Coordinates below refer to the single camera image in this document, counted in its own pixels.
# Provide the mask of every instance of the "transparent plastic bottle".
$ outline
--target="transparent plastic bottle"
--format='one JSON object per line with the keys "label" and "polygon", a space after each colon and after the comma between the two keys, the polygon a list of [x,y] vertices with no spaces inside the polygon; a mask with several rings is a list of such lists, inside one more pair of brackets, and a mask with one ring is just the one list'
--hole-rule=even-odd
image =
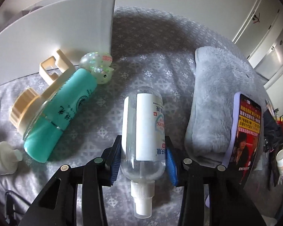
{"label": "transparent plastic bottle", "polygon": [[134,216],[152,215],[154,181],[165,171],[165,123],[159,92],[138,87],[124,101],[121,169],[131,180]]}

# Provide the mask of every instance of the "patterned fabric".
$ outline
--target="patterned fabric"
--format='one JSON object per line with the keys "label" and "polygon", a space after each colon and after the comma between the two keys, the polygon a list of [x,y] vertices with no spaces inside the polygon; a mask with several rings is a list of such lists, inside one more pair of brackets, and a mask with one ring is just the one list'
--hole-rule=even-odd
{"label": "patterned fabric", "polygon": [[[41,164],[23,150],[23,141],[8,121],[8,110],[27,87],[42,93],[47,85],[39,74],[0,86],[0,141],[8,141],[23,152],[23,162],[15,174],[0,176],[0,201],[8,189],[32,202],[63,164],[85,165],[110,147],[122,131],[124,99],[138,86],[158,90],[164,102],[165,133],[173,144],[183,147],[189,121],[195,81],[195,49],[201,46],[227,48],[244,59],[228,39],[186,18],[152,9],[115,9],[112,30],[112,80],[99,85],[70,122],[49,161]],[[165,173],[155,183],[152,216],[133,215],[130,181],[120,171],[111,188],[103,188],[109,225],[177,225],[183,189],[174,188]],[[78,225],[82,223],[81,193],[78,192]],[[19,202],[18,211],[27,206]],[[208,224],[209,212],[205,211]]]}

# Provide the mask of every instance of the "screw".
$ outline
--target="screw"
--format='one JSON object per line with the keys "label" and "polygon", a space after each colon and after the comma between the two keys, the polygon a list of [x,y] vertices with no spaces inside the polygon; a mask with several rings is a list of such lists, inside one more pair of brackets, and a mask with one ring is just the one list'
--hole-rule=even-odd
{"label": "screw", "polygon": [[224,172],[226,168],[223,165],[219,165],[219,166],[217,166],[217,169],[218,169],[218,171]]}
{"label": "screw", "polygon": [[97,157],[97,158],[94,159],[94,163],[99,164],[99,163],[102,163],[102,162],[103,162],[103,158],[101,158],[101,157]]}
{"label": "screw", "polygon": [[63,165],[63,166],[61,166],[61,171],[65,172],[65,171],[68,170],[68,168],[69,168],[68,165]]}
{"label": "screw", "polygon": [[185,159],[183,159],[183,163],[184,164],[191,164],[192,160],[190,158],[185,158]]}

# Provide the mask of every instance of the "bed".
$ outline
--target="bed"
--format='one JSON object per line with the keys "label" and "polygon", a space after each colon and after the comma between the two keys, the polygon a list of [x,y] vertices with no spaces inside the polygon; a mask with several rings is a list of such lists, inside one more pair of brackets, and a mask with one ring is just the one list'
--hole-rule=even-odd
{"label": "bed", "polygon": [[[112,29],[111,67],[115,69],[112,80],[97,87],[44,164],[32,160],[25,153],[23,141],[8,121],[8,115],[9,108],[27,86],[42,93],[46,83],[39,74],[33,74],[1,85],[0,141],[8,141],[15,149],[21,150],[23,161],[15,174],[0,176],[0,203],[4,204],[6,190],[12,190],[32,202],[61,165],[85,165],[112,146],[122,131],[124,99],[138,86],[149,86],[161,93],[165,133],[174,146],[182,149],[193,98],[194,53],[202,46],[226,48],[246,60],[231,41],[201,24],[153,9],[116,8]],[[267,191],[265,172],[264,169],[252,172],[245,189],[260,213],[272,217],[280,206],[283,188],[280,186],[275,191]],[[80,189],[77,198],[78,225],[82,224]],[[177,225],[183,188],[173,187],[166,172],[155,183],[152,216],[148,219],[134,217],[130,181],[121,171],[114,185],[104,187],[103,193],[109,225]],[[25,213],[26,210],[27,206],[17,201],[17,211]],[[207,208],[204,224],[209,224]]]}

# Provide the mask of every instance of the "pump dispenser head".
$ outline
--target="pump dispenser head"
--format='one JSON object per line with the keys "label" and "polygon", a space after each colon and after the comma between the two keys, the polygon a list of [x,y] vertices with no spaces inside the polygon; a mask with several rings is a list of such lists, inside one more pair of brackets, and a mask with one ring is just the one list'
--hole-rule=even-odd
{"label": "pump dispenser head", "polygon": [[154,181],[131,181],[131,196],[134,198],[134,216],[149,218],[152,215],[152,197],[154,196]]}

